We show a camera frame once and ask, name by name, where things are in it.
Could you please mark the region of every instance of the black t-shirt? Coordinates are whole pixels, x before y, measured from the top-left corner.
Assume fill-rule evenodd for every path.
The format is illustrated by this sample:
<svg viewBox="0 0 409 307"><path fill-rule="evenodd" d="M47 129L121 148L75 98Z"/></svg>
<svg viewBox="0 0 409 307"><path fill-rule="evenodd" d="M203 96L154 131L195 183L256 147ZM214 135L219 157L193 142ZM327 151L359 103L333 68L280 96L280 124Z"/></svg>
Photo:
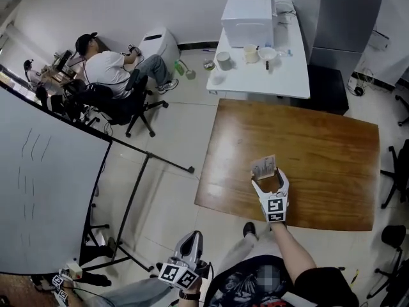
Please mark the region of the black t-shirt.
<svg viewBox="0 0 409 307"><path fill-rule="evenodd" d="M317 268L303 272L293 285L282 258L265 255L245 260L210 284L206 307L293 307L281 297L291 292L321 306L357 307L341 271Z"/></svg>

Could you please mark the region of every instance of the black office chair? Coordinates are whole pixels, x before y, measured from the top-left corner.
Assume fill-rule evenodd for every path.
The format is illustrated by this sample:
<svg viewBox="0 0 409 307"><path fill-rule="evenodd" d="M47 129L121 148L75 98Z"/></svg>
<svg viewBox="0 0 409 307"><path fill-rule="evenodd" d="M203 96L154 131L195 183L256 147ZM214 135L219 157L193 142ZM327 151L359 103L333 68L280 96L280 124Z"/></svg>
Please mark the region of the black office chair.
<svg viewBox="0 0 409 307"><path fill-rule="evenodd" d="M368 294L366 299L373 298L386 288L388 294L380 306L395 306L409 288L409 263L406 260L401 264L401 245L405 235L406 228L403 225L388 225L382 231L382 242L395 248L399 254L391 273L375 269L375 273L388 277L388 280L375 293Z"/></svg>
<svg viewBox="0 0 409 307"><path fill-rule="evenodd" d="M403 100L400 95L396 95L396 96L395 96L395 99L396 99L396 100L400 100L400 101L402 102L402 104L404 105L404 107L406 108L406 110L409 112L409 104L408 104L405 100ZM399 126L402 126L403 124L405 124L405 123L407 123L407 122L409 122L409 117L407 117L407 118L406 118L405 120L403 120L402 122L398 122L397 124L398 124Z"/></svg>
<svg viewBox="0 0 409 307"><path fill-rule="evenodd" d="M395 190L401 193L401 202L405 202L406 197L409 196L409 192L406 189L406 185L409 179L409 140L405 140L403 148L399 152L399 156L396 157L395 148L390 146L389 151L392 152L392 158L394 159L394 173L389 171L381 170L381 174L384 174L394 180L392 188L385 203L382 203L381 208L385 209L389 204L390 199L395 193Z"/></svg>
<svg viewBox="0 0 409 307"><path fill-rule="evenodd" d="M155 136L150 124L146 120L145 111L154 107L163 106L168 108L169 104L162 100L149 104L145 102L147 95L152 95L152 92L146 90L148 77L138 78L139 70L134 70L131 73L127 82L126 91L133 89L129 97L124 99L113 99L113 93L110 87L102 84L92 84L86 91L78 91L73 98L81 104L96 107L100 112L106 114L110 119L108 122L111 125L126 125L129 124L125 135L130 138L130 131L134 126L138 117L144 122L149 130L151 137Z"/></svg>

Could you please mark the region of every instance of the whiteboard stand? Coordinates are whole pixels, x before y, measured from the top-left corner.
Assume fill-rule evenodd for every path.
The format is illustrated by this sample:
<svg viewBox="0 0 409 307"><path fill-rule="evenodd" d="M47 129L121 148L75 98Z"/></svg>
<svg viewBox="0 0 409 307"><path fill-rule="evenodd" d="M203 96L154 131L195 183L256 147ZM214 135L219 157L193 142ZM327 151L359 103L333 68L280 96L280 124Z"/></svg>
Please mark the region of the whiteboard stand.
<svg viewBox="0 0 409 307"><path fill-rule="evenodd" d="M17 98L19 98L19 99L21 99L22 101L26 102L28 105L31 105L31 106L33 106L35 109L37 109L37 111L34 110L35 115L36 115L37 117L40 117L43 121L44 121L44 120L47 120L47 119L48 119L48 120L52 120L52 121L54 122L54 130L59 130L60 127L64 127L64 126L65 126L64 130L67 130L67 129L71 129L71 130L72 130L71 127L73 127L73 128L76 128L76 129L80 130L79 133L81 133L81 131L83 131L83 132L85 132L85 133L91 135L89 138L93 138L94 141L95 141L95 138L98 138L98 139L100 139L100 140L102 140L102 141L105 141L105 143L108 142L109 145L108 145L108 147L107 147L107 149L106 149L106 152L102 155L102 158L100 159L100 161L98 161L98 169L99 169L99 170L98 170L98 176L96 177L96 182L93 184L93 190L92 190L91 201L90 201L90 203L89 203L89 205L88 205L88 212L87 212L86 217L85 217L85 225L84 225L84 229L83 229L83 233L82 233L81 245L83 244L84 239L86 238L87 235L89 235L89 236L91 237L91 239L94 241L94 243L97 245L97 242L96 242L96 240L95 240L95 238L93 237L93 234L92 234L92 232L91 232L91 229L92 229L93 227L92 227L91 224L90 224L90 212L91 212L91 208L92 208L92 198L94 197L96 185L97 185L97 183L98 183L98 180L99 180L99 178L100 178L101 172L102 172L102 170L103 170L103 165L104 165L105 160L106 160L106 158L107 158L107 155L108 155L108 153L109 153L109 149L110 149L110 147L111 147L111 145L112 145L112 142L115 141L115 142L117 142L117 143L119 143L119 144L121 144L121 145L123 145L123 146L128 147L129 149L133 149L133 150L138 151L138 152L140 152L140 153L142 153L142 154L145 155L145 159L144 159L142 168L141 168L141 170L139 171L137 180L136 180L136 182L135 182L134 189L132 190L132 194L131 194L131 196L130 196L130 198L129 198L128 205L127 205L127 208L126 208L126 210L125 210L125 213L124 213L124 216L123 216L123 219L122 219L121 227L120 227L120 230L119 230L119 232L118 232L118 236L116 237L116 245L115 245L115 248L114 248L114 254L113 254L113 257L112 257L111 261L108 262L108 263L104 263L104 264L100 264L100 265L96 265L96 266L92 266L92 267L85 267L85 268L83 268L82 270L83 270L83 271L92 271L92 270L95 270L95 269L101 269L101 268L103 268L103 267L107 267L107 266L110 266L110 265L114 265L114 264L118 264L118 263L121 263L121 262L125 262L125 261L127 261L127 260L132 260L132 261L135 262L137 265L139 265L140 267L142 267L146 272L151 272L151 271L154 269L154 266L149 266L149 267L147 267L147 266L143 265L141 262L139 262L138 260L136 260L130 253L128 253L123 247L121 247L121 243L122 243L122 242L121 242L122 232L123 232L123 229L124 229L124 227L125 227L125 223L126 223L126 221L127 221L127 217L128 217L130 208L131 208L131 206L132 206L132 202L133 202L133 200L134 200L134 197L135 197L137 188L138 188L138 186L139 186L139 183L141 182L141 179L142 179L143 173L144 173L144 171L145 171L146 165L148 164L149 159L154 158L154 159L158 159L158 160L160 160L160 161L166 162L166 163L168 163L168 164L170 164L170 165L172 165L172 166L174 166L174 167L180 168L180 169L182 169L183 171L186 171L187 173L190 173L190 174L193 174L195 169L194 169L192 166L189 167L189 168L184 168L183 166L180 166L180 165L178 165L178 164L175 164L175 163L173 163L173 162L171 162L171 161L169 161L169 160L167 160L167 159L161 158L161 157L155 155L154 153L151 153L151 152L148 152L148 151L145 151L145 150L141 150L141 149L136 148L135 146L129 145L128 143L125 143L125 142L123 142L123 141L121 141L121 140L118 140L118 139L116 139L116 138L112 138L112 137L108 136L107 134L102 133L102 132L100 132L100 131L98 131L98 130L96 130L96 129L93 129L93 128L91 128L91 127L85 125L85 124L82 124L82 123L79 123L79 122L71 122L71 121L68 121L68 120L66 120L66 119L64 119L64 118L62 118L62 117L60 117L59 115L57 115L57 114L51 112L51 111L44 110L44 109L41 108L41 106L39 106L37 103L35 103L35 102L31 101L31 100L28 100L26 97L24 97L23 95L21 95L21 94L18 93L17 91L13 90L11 87L7 86L6 84L2 83L1 81L0 81L0 87L4 88L6 91L10 92L12 95L16 96ZM24 109L24 108L26 108L26 107L28 107L28 106L25 105L25 104L20 104L20 103L19 103L19 105L18 105L16 108L12 109L12 110L16 110L16 111L18 111L19 113L21 113L22 108ZM45 113L45 114L48 114L49 116L51 116L51 118L44 117L45 115L44 115L43 113L38 113L38 110L42 111L42 112ZM62 121L63 123L69 124L71 127L67 127L66 125L62 126L60 123L56 122L56 120L54 120L53 118L56 118L57 120ZM30 119L31 119L31 118L25 118L24 121L25 121L25 122L28 122L28 120L30 120ZM116 257L116 252L117 252L118 249L119 249L120 251L122 251L122 252L126 255L126 257L120 258L120 259L117 259L117 260L116 260L115 257ZM57 269L64 268L64 267L65 267L65 262L63 263L63 262L61 261L61 265L59 264ZM50 272L50 271L48 271L48 272L47 272L47 271L44 271L44 272L7 272L7 271L6 271L5 273L8 273L8 274L21 274L21 275L32 275L32 274L53 274L54 272Z"/></svg>

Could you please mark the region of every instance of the hand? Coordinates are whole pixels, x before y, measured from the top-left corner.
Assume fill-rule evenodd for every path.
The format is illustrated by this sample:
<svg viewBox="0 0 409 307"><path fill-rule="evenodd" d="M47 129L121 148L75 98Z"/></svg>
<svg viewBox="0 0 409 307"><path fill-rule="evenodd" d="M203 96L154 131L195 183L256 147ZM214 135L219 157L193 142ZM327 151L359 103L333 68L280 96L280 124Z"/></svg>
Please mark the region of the hand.
<svg viewBox="0 0 409 307"><path fill-rule="evenodd" d="M202 286L202 278L198 277L188 290L183 290L186 294L198 294Z"/></svg>

